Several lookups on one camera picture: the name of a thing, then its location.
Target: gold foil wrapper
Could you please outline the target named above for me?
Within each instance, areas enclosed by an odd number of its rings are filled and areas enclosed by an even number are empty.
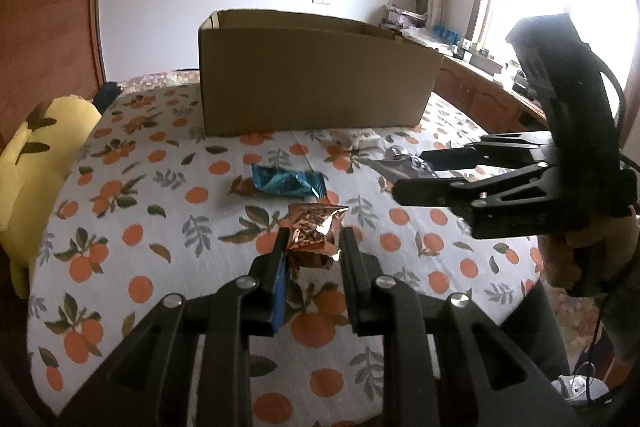
[[[291,233],[289,256],[294,272],[306,268],[330,269],[340,259],[338,236],[348,206],[341,204],[293,203],[289,205]]]

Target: orange print tablecloth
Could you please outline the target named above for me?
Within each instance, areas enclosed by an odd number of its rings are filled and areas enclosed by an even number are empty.
[[[411,152],[484,134],[436,94],[417,127],[375,131]],[[254,162],[324,172],[329,199],[349,206],[345,225],[386,273],[439,298],[471,293],[501,323],[538,279],[535,238],[476,241],[445,208],[399,208],[359,160],[325,130],[207,138],[197,84],[121,96],[79,155],[34,261],[28,351],[44,402],[59,412],[164,295],[213,293],[270,251],[293,200],[255,194]],[[380,413],[382,339],[351,332],[338,264],[302,270],[296,284],[277,336],[251,340],[255,425]]]

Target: person's leg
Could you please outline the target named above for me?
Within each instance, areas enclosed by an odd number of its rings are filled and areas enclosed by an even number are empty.
[[[570,375],[562,334],[542,282],[538,282],[500,329],[549,380]]]

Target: metal screw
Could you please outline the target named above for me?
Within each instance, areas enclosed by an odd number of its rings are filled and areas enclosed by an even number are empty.
[[[177,308],[178,306],[182,306],[182,295],[170,293],[162,299],[162,305],[165,308]]]
[[[243,275],[242,277],[238,277],[236,279],[236,286],[238,286],[242,290],[248,290],[249,288],[253,288],[257,284],[257,280],[255,280],[250,275]]]
[[[449,301],[456,308],[466,308],[467,306],[469,306],[469,302],[471,302],[471,299],[466,293],[452,293],[449,296]]]
[[[383,290],[388,290],[396,285],[396,280],[390,275],[381,275],[376,279],[376,286]]]

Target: teal wrapped candy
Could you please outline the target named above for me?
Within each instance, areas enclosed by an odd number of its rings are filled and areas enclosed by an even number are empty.
[[[264,165],[251,165],[255,188],[274,196],[294,196],[304,198],[326,197],[326,186],[322,172],[289,171]]]

